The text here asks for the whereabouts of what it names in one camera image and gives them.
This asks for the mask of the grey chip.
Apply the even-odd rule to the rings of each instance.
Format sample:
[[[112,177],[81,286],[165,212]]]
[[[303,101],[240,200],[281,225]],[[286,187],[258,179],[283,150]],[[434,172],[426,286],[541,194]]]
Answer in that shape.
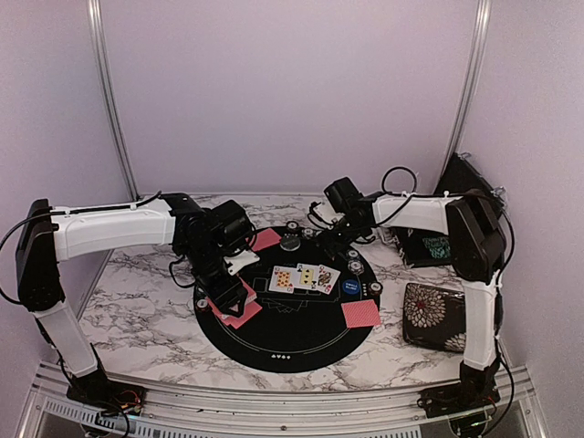
[[[354,260],[349,263],[349,270],[356,276],[359,276],[364,273],[365,267],[359,260]]]

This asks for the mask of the red card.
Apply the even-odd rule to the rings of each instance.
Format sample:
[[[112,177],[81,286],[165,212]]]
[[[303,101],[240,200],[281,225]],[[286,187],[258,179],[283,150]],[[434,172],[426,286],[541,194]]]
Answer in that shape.
[[[251,313],[244,314],[241,317],[221,315],[220,321],[227,327],[233,329],[241,328],[253,315]]]
[[[261,251],[273,245],[278,245],[282,236],[273,228],[267,228],[257,233],[252,250],[254,252]]]
[[[341,309],[348,329],[375,327],[381,323],[379,308],[373,299],[342,303]]]
[[[244,314],[251,313],[251,314],[253,315],[253,317],[254,317],[254,316],[255,316],[257,313],[259,313],[261,310],[262,310],[262,307],[261,307],[259,304],[257,304],[255,301],[253,301],[253,302],[251,302],[251,303],[249,303],[249,304],[247,304],[247,305],[245,306]]]

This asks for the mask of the blue small blind button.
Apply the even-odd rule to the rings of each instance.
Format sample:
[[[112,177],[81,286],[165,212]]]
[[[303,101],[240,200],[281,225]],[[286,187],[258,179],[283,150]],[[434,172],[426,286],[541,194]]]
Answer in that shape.
[[[342,284],[342,291],[350,300],[361,299],[361,285],[356,280],[346,280]]]

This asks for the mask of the black dealer button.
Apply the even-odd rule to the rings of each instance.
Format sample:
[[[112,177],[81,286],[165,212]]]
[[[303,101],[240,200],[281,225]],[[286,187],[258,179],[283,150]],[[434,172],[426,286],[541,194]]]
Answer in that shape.
[[[293,252],[300,248],[301,240],[297,235],[285,235],[281,238],[279,246],[284,251]]]

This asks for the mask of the red playing card deck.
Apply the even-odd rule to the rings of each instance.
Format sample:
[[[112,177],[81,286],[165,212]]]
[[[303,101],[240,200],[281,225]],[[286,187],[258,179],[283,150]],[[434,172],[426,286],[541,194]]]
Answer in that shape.
[[[206,292],[206,297],[222,313],[242,317],[245,313],[249,290],[238,276],[230,276],[214,282]]]

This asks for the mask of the queen of hearts card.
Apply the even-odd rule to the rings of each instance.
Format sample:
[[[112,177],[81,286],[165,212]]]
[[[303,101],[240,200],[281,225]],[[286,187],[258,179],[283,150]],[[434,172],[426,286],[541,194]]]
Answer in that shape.
[[[275,293],[292,294],[298,281],[298,271],[290,266],[274,266],[268,291]]]

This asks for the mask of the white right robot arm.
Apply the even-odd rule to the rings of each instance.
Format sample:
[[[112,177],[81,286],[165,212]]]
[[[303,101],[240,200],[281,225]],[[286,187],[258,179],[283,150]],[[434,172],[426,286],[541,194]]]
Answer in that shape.
[[[469,374],[453,387],[452,400],[470,409],[487,394],[479,374],[496,369],[499,324],[497,296],[505,267],[506,237],[493,199],[479,190],[442,195],[416,192],[360,192],[348,177],[330,184],[322,202],[308,214],[319,221],[330,245],[350,245],[378,228],[411,228],[447,237],[450,264],[461,280],[465,299],[466,342],[460,373]]]

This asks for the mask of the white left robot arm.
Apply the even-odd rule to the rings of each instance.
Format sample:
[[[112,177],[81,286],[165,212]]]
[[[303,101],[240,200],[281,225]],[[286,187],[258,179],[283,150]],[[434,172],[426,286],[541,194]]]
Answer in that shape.
[[[238,274],[260,259],[252,248],[256,230],[239,203],[203,208],[186,193],[80,208],[37,199],[15,229],[18,302],[34,315],[79,380],[81,393],[97,406],[114,400],[115,386],[79,325],[84,295],[68,297],[69,286],[88,286],[117,249],[167,245],[188,262],[192,287],[222,312],[239,317],[247,291]]]

